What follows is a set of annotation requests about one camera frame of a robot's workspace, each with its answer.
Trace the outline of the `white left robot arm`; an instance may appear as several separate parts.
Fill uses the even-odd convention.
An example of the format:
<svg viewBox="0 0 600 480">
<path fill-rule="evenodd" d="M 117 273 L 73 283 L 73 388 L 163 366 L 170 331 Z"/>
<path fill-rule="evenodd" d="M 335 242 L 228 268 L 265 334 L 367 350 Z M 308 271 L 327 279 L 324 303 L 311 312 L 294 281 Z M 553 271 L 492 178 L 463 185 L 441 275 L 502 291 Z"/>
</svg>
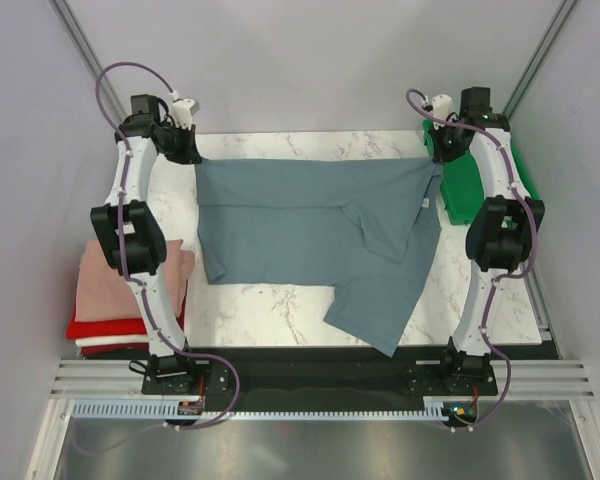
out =
<svg viewBox="0 0 600 480">
<path fill-rule="evenodd" d="M 167 244 L 148 205 L 150 177 L 160 156 L 178 165 L 202 162 L 193 122 L 199 103 L 175 91 L 169 96 L 170 104 L 148 94 L 131 98 L 131 115 L 115 129 L 112 188 L 104 204 L 90 212 L 105 260 L 132 292 L 156 358 L 181 354 L 187 340 L 166 285 Z"/>
</svg>

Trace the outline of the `blue grey t shirt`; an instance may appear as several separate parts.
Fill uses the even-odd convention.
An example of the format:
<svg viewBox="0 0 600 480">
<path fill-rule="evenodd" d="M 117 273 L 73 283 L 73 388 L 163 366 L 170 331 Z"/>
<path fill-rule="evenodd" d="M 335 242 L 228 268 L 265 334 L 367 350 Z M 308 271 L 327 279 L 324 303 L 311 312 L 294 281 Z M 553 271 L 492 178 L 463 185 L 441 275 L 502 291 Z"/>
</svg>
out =
<svg viewBox="0 0 600 480">
<path fill-rule="evenodd" d="M 439 165 L 235 159 L 195 172 L 209 283 L 329 286 L 325 322 L 395 353 L 439 242 Z"/>
</svg>

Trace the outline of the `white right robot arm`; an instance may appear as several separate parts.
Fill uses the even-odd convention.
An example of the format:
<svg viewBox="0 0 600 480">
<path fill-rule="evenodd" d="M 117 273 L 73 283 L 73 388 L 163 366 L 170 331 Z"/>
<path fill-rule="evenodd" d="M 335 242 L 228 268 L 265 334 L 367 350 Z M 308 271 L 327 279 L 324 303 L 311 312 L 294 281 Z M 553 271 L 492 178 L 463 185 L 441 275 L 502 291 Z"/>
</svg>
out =
<svg viewBox="0 0 600 480">
<path fill-rule="evenodd" d="M 431 121 L 433 159 L 447 165 L 470 154 L 479 173 L 484 200 L 466 235 L 471 279 L 451 349 L 484 357 L 492 351 L 488 323 L 497 310 L 500 283 L 525 277 L 535 263 L 545 204 L 524 185 L 508 118 L 493 111 L 488 88 L 463 90 L 459 110 L 446 94 L 424 98 L 421 107 Z"/>
</svg>

